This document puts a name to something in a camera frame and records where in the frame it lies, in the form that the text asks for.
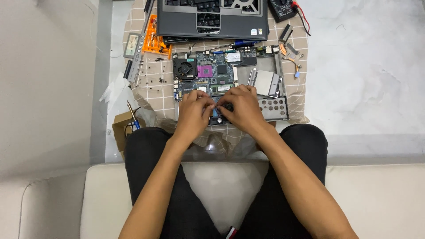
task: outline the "white floor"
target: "white floor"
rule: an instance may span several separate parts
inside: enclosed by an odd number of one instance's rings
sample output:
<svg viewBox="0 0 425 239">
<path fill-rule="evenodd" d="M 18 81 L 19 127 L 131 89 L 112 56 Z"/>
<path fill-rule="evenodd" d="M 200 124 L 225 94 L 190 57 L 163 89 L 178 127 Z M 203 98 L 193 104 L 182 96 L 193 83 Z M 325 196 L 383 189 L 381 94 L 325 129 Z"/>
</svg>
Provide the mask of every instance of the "white floor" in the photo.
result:
<svg viewBox="0 0 425 239">
<path fill-rule="evenodd" d="M 310 23 L 305 115 L 325 132 L 329 164 L 425 162 L 425 12 L 421 0 L 298 1 Z M 110 82 L 124 72 L 133 1 L 114 1 Z M 130 91 L 120 96 L 131 99 Z M 113 116 L 125 105 L 108 113 Z M 278 124 L 278 130 L 285 123 Z M 106 162 L 121 161 L 112 134 Z"/>
</svg>

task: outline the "circuit board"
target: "circuit board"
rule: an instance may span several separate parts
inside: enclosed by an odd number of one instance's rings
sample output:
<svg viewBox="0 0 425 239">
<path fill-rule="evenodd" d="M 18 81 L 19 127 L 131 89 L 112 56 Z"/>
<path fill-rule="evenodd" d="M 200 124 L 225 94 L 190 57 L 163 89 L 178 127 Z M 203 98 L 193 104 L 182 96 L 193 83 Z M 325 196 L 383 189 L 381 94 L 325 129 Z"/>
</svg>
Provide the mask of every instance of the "circuit board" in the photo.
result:
<svg viewBox="0 0 425 239">
<path fill-rule="evenodd" d="M 174 99 L 176 118 L 178 102 L 183 95 L 198 89 L 217 102 L 230 88 L 238 86 L 237 69 L 257 65 L 257 57 L 272 57 L 279 46 L 259 46 L 229 49 L 226 51 L 196 51 L 173 53 Z M 232 104 L 225 108 L 233 111 Z M 208 125 L 228 125 L 230 122 L 214 109 Z"/>
</svg>

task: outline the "laptop fan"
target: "laptop fan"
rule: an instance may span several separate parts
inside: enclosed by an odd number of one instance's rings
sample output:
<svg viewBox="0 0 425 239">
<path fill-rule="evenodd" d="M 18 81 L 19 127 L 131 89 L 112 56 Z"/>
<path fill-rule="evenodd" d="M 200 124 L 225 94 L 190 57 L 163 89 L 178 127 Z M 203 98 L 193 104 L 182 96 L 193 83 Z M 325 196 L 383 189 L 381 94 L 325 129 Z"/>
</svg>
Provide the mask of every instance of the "laptop fan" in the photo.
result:
<svg viewBox="0 0 425 239">
<path fill-rule="evenodd" d="M 193 80 L 197 75 L 195 59 L 174 59 L 174 76 L 180 80 Z"/>
</svg>

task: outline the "screwdriver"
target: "screwdriver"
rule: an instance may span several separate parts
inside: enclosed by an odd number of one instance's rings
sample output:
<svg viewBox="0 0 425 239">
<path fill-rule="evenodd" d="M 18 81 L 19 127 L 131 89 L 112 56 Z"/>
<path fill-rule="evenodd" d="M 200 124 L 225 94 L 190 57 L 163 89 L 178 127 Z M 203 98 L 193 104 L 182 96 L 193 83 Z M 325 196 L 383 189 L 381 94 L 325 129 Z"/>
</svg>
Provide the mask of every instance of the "screwdriver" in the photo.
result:
<svg viewBox="0 0 425 239">
<path fill-rule="evenodd" d="M 260 42 L 261 41 L 236 40 L 232 44 L 224 45 L 224 46 L 219 46 L 219 47 L 216 47 L 216 48 L 212 48 L 210 50 L 218 49 L 220 47 L 225 47 L 225 46 L 252 46 L 252 45 L 255 45 L 255 44 L 260 43 Z"/>
<path fill-rule="evenodd" d="M 127 106 L 128 106 L 128 109 L 130 110 L 130 112 L 131 112 L 131 117 L 133 118 L 133 121 L 134 121 L 134 125 L 136 126 L 136 129 L 140 129 L 140 124 L 139 124 L 139 121 L 136 119 L 136 117 L 134 116 L 134 113 L 133 113 L 133 109 L 131 108 L 131 105 L 130 105 L 130 102 L 127 100 Z"/>
</svg>

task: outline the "cardboard box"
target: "cardboard box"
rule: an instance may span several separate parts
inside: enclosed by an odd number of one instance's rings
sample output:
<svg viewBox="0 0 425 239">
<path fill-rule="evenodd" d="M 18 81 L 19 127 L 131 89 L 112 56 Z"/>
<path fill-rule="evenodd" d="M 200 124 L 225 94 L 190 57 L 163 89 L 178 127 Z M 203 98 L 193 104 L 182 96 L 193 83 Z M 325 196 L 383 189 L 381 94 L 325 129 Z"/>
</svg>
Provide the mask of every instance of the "cardboard box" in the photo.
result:
<svg viewBox="0 0 425 239">
<path fill-rule="evenodd" d="M 139 121 L 141 128 L 146 127 L 146 123 L 143 119 L 140 119 L 137 116 L 136 118 Z M 118 151 L 121 153 L 123 160 L 124 160 L 125 143 L 127 142 L 127 139 L 125 137 L 126 135 L 129 135 L 132 133 L 131 127 L 130 126 L 126 127 L 126 126 L 130 125 L 132 122 L 133 122 L 133 118 L 131 116 L 131 112 L 129 111 L 129 112 L 116 115 L 112 124 L 113 136 L 116 141 L 116 146 L 118 147 Z"/>
</svg>

